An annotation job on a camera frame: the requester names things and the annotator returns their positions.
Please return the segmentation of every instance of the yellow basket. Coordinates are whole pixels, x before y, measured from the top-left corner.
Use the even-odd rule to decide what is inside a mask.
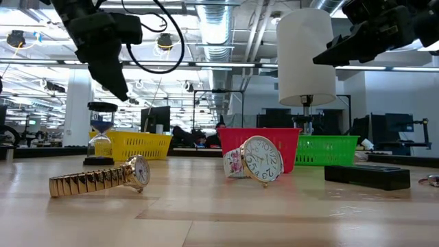
[[[90,138],[96,132],[90,132]],[[171,136],[165,134],[148,134],[138,132],[110,131],[106,134],[112,144],[112,158],[115,161],[126,161],[127,158],[140,154],[146,159],[166,159]],[[103,150],[95,146],[95,154],[101,155]]]

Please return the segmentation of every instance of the white lampshade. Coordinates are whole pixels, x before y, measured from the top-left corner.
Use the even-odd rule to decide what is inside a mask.
[[[332,39],[331,17],[323,10],[297,10],[281,19],[277,25],[280,104],[302,106],[301,95],[313,95],[313,106],[335,100],[335,69],[313,63]]]

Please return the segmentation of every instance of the plastic basket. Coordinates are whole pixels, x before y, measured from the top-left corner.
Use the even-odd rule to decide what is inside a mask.
[[[90,138],[95,135],[96,132],[90,132]],[[115,161],[126,161],[137,154],[146,159],[166,159],[171,143],[171,136],[165,134],[110,131],[106,135],[111,140],[112,158]],[[96,155],[99,156],[102,151],[99,146],[95,147]]]
[[[353,165],[356,136],[300,136],[296,165]]]
[[[284,173],[293,170],[300,128],[219,128],[218,131],[223,155],[239,148],[250,137],[260,135],[273,142],[281,151]]]

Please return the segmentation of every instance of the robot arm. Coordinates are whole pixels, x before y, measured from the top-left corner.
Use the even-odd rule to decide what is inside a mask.
[[[119,53],[122,44],[142,42],[140,18],[106,13],[92,0],[41,0],[52,4],[77,47],[80,62],[88,63],[91,77],[122,101],[128,99]]]
[[[424,47],[439,40],[439,1],[350,0],[343,13],[353,24],[351,35],[337,36],[315,64],[349,65],[374,60],[379,54],[411,44],[419,38]]]

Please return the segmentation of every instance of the gold metal watch band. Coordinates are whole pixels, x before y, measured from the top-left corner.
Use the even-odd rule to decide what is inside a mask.
[[[127,175],[125,167],[119,167],[49,178],[50,196],[71,196],[113,188],[123,185]]]

